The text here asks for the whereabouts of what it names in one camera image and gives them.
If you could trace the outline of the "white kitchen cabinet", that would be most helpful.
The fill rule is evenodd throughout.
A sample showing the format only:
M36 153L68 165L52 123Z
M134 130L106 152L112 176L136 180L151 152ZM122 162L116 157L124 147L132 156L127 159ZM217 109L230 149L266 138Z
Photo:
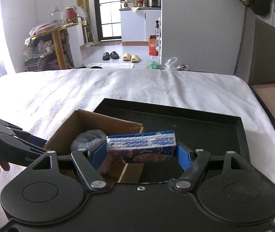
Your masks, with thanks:
M161 17L161 8L142 7L120 9L122 43L127 46L147 46L151 35L156 34L156 21Z

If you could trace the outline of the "black tray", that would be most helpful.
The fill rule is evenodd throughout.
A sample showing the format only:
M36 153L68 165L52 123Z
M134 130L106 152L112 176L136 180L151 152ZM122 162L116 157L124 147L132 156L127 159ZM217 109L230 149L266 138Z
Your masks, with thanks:
M235 151L251 162L240 117L164 105L105 98L94 110L143 124L143 132L174 131L176 141L191 150L204 149L212 156ZM125 166L122 183L155 183L176 179L184 172L176 160Z

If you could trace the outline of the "yellow leg side table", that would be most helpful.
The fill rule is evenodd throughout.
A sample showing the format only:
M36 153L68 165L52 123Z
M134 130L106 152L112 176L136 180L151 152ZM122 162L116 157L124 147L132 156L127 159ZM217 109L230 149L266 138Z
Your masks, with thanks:
M38 38L46 36L46 35L52 35L52 40L53 40L53 44L54 44L54 47L55 47L55 52L56 52L56 57L57 57L59 68L61 70L66 70L68 68L68 66L67 66L66 60L65 60L65 54L64 54L64 49L63 49L63 46L62 46L62 40L61 40L60 32L65 30L65 29L77 26L77 25L82 25L84 23L85 23L85 21L83 20L83 21L78 21L76 23L65 24L61 27L53 28L53 29L50 29L48 31L42 32L40 34L36 34L34 36L31 36L29 38L29 40L31 41L31 40L35 40L35 39L38 39Z

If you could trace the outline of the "grey fluffy plush ball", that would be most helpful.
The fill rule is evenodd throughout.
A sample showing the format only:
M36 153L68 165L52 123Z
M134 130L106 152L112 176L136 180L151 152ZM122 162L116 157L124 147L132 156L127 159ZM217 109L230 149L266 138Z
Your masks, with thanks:
M106 141L106 134L101 130L88 130L80 134L71 144L71 151L87 149L90 152L96 150L102 142Z

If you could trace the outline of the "blue tissue pack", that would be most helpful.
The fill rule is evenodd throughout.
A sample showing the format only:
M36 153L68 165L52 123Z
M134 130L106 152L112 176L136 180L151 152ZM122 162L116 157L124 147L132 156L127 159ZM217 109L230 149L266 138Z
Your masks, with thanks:
M106 150L122 163L149 163L171 159L176 150L174 131L107 136Z

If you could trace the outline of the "brown cardboard box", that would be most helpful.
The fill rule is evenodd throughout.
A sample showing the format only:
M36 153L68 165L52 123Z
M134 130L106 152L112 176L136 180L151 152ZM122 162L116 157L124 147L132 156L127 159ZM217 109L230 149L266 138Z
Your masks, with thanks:
M105 116L82 109L74 111L44 145L59 156L85 149L91 165L111 183L138 182L144 165L124 164L106 151L106 138L113 135L140 134L143 125L137 122Z

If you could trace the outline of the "glass jar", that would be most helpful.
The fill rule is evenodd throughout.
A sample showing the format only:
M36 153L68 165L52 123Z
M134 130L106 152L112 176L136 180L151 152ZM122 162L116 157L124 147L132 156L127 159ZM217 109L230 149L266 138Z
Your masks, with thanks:
M62 26L64 24L63 21L63 11L58 7L55 7L51 13L51 22L57 26Z

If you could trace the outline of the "left black slipper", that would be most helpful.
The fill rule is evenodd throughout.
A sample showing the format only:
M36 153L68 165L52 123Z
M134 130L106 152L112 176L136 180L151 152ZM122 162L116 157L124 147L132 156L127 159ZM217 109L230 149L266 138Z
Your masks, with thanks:
M102 57L103 61L109 61L110 60L110 54L108 52L105 52Z

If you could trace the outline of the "white floor mat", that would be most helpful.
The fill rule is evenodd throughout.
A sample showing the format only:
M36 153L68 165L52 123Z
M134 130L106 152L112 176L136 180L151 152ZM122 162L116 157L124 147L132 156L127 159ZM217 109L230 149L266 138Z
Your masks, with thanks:
M86 68L100 67L102 69L132 69L134 64L132 63L90 63L86 65Z

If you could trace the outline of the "orange carton box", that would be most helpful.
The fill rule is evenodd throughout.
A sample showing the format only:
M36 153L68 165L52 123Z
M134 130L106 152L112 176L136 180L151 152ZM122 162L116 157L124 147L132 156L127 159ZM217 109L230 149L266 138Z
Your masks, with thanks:
M148 39L148 53L151 56L158 56L157 50L157 37L156 35L150 35Z

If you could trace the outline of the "yellow slipper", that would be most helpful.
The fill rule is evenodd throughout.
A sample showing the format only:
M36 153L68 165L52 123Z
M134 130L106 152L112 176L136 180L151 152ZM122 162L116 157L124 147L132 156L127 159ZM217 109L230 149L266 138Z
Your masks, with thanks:
M132 55L131 56L131 62L132 63L138 63L138 62L140 62L140 58L138 57L138 55Z
M130 61L131 60L131 55L129 53L126 53L124 56L123 56L123 61Z

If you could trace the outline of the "green plush on floor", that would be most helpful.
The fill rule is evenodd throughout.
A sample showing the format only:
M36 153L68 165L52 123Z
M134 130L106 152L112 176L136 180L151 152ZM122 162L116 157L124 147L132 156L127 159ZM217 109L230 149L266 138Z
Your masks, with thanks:
M149 64L147 65L148 69L155 69L155 70L163 70L163 66L161 65L160 62L158 61L151 61L149 62Z

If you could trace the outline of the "right yellow slipper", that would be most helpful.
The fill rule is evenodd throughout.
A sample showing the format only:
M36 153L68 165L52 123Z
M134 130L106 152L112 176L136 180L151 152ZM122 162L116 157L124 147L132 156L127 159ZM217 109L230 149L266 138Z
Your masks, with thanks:
M138 63L138 62L140 62L140 58L138 57L138 55L132 55L131 56L131 62L132 63Z

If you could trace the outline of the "clear plastic bag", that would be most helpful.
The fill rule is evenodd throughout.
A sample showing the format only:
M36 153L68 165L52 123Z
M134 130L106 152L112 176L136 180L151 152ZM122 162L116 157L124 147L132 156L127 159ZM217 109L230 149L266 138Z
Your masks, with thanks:
M177 57L172 57L168 59L164 65L165 70L171 70L171 71L189 71L189 66L185 64L179 64Z

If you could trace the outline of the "black slipper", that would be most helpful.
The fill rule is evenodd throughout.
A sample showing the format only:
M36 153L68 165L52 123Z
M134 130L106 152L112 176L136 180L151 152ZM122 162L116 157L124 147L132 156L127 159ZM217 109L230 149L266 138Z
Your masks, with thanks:
M105 52L102 57L103 61L109 61L110 60L110 54L108 52Z
M112 52L110 53L110 57L111 57L111 59L113 59L113 60L117 60L117 59L120 58L119 55L117 54L117 52L115 52L115 51L112 51Z

